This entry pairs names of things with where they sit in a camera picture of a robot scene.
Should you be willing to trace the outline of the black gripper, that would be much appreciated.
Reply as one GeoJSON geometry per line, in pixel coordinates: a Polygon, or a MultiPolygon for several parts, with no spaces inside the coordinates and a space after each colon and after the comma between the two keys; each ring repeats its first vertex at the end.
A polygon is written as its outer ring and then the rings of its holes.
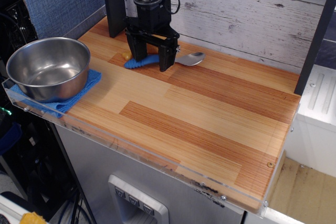
{"type": "Polygon", "coordinates": [[[158,47],[159,67],[165,72],[174,65],[179,38],[171,26],[171,0],[134,0],[137,16],[126,17],[127,42],[133,58],[139,62],[147,57],[147,44],[158,47]]]}

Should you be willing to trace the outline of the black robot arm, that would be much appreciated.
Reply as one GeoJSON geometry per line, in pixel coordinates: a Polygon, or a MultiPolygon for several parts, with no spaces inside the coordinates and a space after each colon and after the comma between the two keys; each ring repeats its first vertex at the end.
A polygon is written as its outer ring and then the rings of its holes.
{"type": "Polygon", "coordinates": [[[164,72],[174,65],[180,35],[171,26],[171,0],[133,0],[137,17],[126,17],[125,34],[133,58],[127,62],[129,68],[147,63],[159,63],[164,72]]]}

